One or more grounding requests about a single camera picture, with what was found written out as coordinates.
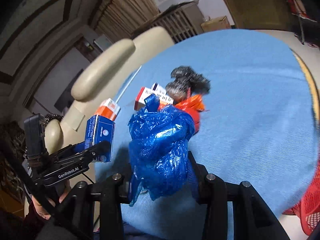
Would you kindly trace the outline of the blue medicine box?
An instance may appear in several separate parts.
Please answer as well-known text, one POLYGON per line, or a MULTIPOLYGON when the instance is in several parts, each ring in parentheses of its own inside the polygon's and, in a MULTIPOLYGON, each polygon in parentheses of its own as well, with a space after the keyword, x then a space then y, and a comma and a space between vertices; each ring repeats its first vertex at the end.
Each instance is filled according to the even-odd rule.
POLYGON ((105 151, 95 154, 94 161, 103 163, 112 160, 112 144, 115 130, 115 122, 101 115, 93 115, 87 120, 85 139, 83 142, 76 144, 75 152, 93 147, 103 141, 106 141, 105 151))

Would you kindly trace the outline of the blue plastic trash bag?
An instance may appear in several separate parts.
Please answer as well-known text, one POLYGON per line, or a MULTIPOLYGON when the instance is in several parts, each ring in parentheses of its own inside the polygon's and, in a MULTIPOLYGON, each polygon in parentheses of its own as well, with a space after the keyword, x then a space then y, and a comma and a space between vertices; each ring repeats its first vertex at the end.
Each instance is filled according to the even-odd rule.
POLYGON ((195 134, 192 117, 173 105, 146 104, 129 120, 129 157, 134 206, 142 190, 156 200, 179 191, 187 180, 188 142, 195 134))

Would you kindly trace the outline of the red orange carton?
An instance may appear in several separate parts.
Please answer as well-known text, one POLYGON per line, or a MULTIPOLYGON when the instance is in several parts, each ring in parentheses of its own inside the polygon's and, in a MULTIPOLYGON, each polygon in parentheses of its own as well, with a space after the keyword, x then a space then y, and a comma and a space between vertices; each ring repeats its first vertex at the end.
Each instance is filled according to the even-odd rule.
POLYGON ((171 98, 165 88, 163 88, 158 83, 154 83, 151 88, 142 87, 136 96, 134 110, 138 111, 145 107, 146 104, 159 102, 158 108, 160 109, 166 105, 172 105, 174 103, 173 98, 171 98))

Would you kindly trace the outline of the red mesh trash basket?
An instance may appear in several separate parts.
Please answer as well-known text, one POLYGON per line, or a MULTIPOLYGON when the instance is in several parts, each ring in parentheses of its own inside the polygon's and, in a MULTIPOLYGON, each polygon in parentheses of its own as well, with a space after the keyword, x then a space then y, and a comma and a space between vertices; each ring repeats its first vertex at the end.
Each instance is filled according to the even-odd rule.
POLYGON ((319 161, 315 175, 299 203, 285 210, 284 215, 296 215, 300 219, 302 230, 310 235, 319 222, 320 170, 319 161))

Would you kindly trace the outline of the black plastic trash bag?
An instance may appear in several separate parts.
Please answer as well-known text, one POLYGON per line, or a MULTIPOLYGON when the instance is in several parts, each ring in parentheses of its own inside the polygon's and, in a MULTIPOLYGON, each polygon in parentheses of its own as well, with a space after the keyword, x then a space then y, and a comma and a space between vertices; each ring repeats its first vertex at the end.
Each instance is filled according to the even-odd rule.
POLYGON ((174 80, 166 85, 165 90, 175 102, 185 100, 193 92, 208 94, 210 91, 210 81, 190 66, 179 66, 170 76, 174 80))

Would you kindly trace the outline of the orange white medicine box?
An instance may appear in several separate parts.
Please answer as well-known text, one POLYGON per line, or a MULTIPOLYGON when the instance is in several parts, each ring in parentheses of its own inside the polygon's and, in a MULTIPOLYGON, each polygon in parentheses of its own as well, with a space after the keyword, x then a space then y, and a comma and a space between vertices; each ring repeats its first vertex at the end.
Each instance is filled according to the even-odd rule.
POLYGON ((104 100, 98 109, 95 111, 95 115, 104 116, 111 121, 114 121, 120 112, 120 106, 111 98, 104 100))

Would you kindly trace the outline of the white plastic straw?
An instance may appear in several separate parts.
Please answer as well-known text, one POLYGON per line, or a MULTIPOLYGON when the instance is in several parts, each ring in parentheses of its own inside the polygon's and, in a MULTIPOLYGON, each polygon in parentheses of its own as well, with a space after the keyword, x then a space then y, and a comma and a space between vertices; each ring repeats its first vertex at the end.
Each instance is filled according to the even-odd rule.
POLYGON ((135 77, 137 76, 137 74, 139 73, 139 71, 141 70, 142 65, 140 65, 140 67, 130 75, 130 77, 127 79, 127 81, 125 82, 125 84, 123 85, 123 87, 120 90, 120 93, 118 94, 117 98, 116 98, 116 103, 118 103, 121 99, 121 97, 124 95, 124 93, 126 92, 126 90, 128 89, 129 85, 132 83, 132 81, 135 79, 135 77))

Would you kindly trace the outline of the blue tablecloth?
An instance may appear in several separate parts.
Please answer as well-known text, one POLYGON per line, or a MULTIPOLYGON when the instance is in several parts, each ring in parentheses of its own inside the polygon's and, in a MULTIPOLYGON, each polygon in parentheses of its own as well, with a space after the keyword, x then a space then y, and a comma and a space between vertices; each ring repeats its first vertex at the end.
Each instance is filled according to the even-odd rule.
POLYGON ((280 217, 313 179, 319 129, 309 84, 292 50, 257 31, 197 35, 143 64, 119 101, 113 159, 95 165, 97 180, 129 159, 128 122, 139 90, 166 85, 179 66, 190 66, 210 81, 200 129, 189 141, 195 160, 226 182, 249 181, 280 217))

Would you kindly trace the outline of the small orange plastic bag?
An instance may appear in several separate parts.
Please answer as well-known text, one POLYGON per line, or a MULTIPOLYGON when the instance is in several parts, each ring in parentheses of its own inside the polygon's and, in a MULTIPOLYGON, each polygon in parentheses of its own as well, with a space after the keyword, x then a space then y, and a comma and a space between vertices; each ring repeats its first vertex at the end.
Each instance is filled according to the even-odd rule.
POLYGON ((192 117, 195 125, 195 133, 197 133, 200 129, 200 112, 205 110, 202 95, 196 94, 186 98, 185 100, 177 103, 175 107, 185 111, 192 117))

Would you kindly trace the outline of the cream leather sofa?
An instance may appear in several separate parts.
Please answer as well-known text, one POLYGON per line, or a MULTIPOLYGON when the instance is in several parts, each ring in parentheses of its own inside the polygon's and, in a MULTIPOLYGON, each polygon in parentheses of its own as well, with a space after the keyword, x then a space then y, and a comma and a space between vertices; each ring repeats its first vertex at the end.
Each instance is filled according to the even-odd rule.
POLYGON ((74 83, 74 101, 63 119, 52 120, 46 126, 48 152, 82 142, 87 120, 100 104, 113 98, 130 74, 174 44, 163 27, 154 27, 132 40, 122 39, 100 54, 74 83))

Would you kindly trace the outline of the brown curtain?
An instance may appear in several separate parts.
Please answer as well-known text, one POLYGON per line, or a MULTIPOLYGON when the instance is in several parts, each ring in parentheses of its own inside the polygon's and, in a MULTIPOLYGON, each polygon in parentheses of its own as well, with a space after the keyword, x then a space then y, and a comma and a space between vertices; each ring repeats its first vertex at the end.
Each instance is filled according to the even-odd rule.
POLYGON ((130 38, 136 29, 158 14, 154 0, 98 0, 89 23, 97 33, 116 42, 130 38))

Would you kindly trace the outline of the wooden baby crib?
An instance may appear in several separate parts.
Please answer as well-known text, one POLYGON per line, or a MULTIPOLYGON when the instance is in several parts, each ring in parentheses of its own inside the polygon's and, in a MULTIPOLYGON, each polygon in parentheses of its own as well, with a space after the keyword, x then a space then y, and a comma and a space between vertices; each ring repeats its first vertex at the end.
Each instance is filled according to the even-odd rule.
POLYGON ((131 36, 136 38, 151 28, 162 27, 173 41, 178 43, 204 33, 201 27, 203 20, 204 15, 198 7, 198 2, 183 2, 170 6, 166 11, 148 20, 137 28, 131 36))

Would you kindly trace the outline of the wooden double door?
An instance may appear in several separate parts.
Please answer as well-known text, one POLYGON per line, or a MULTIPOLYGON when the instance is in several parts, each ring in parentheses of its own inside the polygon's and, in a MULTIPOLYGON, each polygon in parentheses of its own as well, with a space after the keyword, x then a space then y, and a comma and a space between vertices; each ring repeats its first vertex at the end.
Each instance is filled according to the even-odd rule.
POLYGON ((239 29, 294 31, 298 20, 286 0, 224 0, 239 29))

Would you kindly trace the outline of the cardboard box by wall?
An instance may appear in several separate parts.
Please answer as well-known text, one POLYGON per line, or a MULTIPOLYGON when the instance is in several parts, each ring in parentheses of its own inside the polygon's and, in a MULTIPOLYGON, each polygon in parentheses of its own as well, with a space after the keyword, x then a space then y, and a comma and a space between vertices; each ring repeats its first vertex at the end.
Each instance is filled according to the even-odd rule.
POLYGON ((225 30, 231 29, 231 25, 227 16, 220 16, 217 18, 213 18, 201 24, 201 28, 205 33, 210 31, 217 31, 217 30, 225 30))

